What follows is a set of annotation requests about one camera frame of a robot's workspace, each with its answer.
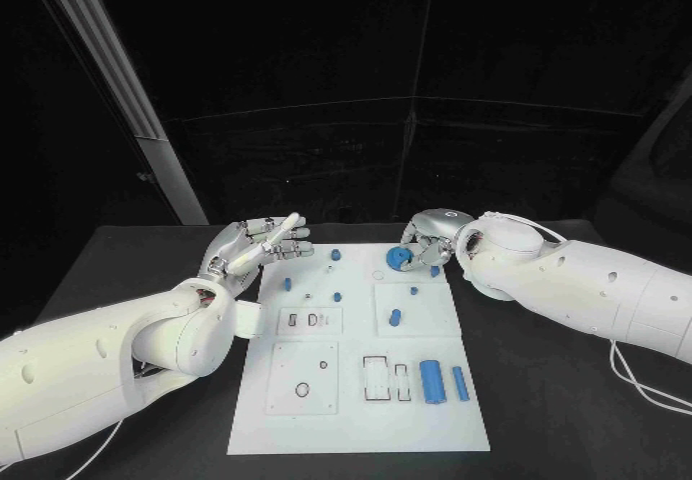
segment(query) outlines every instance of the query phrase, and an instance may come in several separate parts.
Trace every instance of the black wall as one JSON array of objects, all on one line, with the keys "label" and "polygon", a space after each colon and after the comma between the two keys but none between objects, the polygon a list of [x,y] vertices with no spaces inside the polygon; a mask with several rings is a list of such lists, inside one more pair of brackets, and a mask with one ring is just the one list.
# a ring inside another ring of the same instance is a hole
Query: black wall
[{"label": "black wall", "polygon": [[218,223],[578,216],[692,60],[683,0],[105,5]]},{"label": "black wall", "polygon": [[177,223],[46,6],[7,8],[0,338],[33,322],[100,225]]}]

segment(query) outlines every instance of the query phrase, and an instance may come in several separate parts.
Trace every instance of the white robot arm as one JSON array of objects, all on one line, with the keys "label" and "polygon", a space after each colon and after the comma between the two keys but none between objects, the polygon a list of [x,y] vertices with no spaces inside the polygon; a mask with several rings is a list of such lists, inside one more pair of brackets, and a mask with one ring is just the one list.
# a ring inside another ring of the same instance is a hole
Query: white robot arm
[{"label": "white robot arm", "polygon": [[497,300],[516,300],[562,325],[640,345],[692,363],[692,277],[611,248],[544,240],[529,220],[486,213],[477,220],[454,210],[418,213],[402,246],[420,255],[402,271],[441,265],[451,252],[464,279]]},{"label": "white robot arm", "polygon": [[[0,342],[0,465],[71,445],[216,370],[234,335],[261,334],[260,305],[235,301],[258,265],[313,253],[304,224],[297,213],[231,224],[198,278]],[[159,372],[136,372],[133,358]]]}]

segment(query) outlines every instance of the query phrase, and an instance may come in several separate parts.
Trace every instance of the robotic hand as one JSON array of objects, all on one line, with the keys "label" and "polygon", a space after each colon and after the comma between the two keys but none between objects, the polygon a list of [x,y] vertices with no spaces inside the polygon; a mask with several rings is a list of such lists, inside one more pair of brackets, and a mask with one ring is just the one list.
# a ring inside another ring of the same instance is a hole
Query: robotic hand
[{"label": "robotic hand", "polygon": [[304,224],[297,213],[232,223],[198,278],[0,342],[0,465],[71,445],[216,370],[234,335],[261,334],[260,305],[235,301],[258,266],[313,254]]},{"label": "robotic hand", "polygon": [[689,275],[611,248],[567,240],[532,221],[500,213],[474,220],[454,210],[425,210],[404,230],[399,250],[414,238],[424,251],[408,255],[401,271],[443,265],[456,252],[476,289],[608,338],[611,360],[614,342],[621,341],[692,363]]}]

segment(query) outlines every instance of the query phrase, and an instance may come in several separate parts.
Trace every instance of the table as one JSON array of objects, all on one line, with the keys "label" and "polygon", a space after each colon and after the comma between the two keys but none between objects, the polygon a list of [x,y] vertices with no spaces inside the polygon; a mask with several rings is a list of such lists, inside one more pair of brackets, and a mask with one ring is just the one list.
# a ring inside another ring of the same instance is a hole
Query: table
[{"label": "table", "polygon": [[[544,222],[600,243],[584,220]],[[222,227],[101,227],[39,318],[46,321],[170,289],[195,276]],[[398,242],[404,224],[311,226],[316,243]],[[226,456],[247,340],[219,370],[164,396],[123,427],[79,479],[689,478],[692,419],[652,405],[617,379],[608,342],[483,296],[446,266],[463,329],[489,453]],[[260,280],[244,293],[257,299]],[[640,381],[692,398],[692,366],[621,347]],[[3,480],[65,478],[110,429],[30,459]]]}]

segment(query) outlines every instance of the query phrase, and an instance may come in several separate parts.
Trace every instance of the white board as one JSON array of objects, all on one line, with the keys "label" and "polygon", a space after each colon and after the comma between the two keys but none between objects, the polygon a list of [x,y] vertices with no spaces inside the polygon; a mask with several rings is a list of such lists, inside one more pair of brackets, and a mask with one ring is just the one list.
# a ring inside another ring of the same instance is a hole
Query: white board
[{"label": "white board", "polygon": [[[385,261],[392,246],[314,245],[311,257],[264,269],[265,333],[249,341],[229,455],[490,449],[444,270],[434,278],[428,270],[395,272]],[[398,327],[389,325],[394,308]],[[317,323],[309,325],[313,312]],[[438,405],[424,399],[424,360],[441,365],[447,402]]]}]

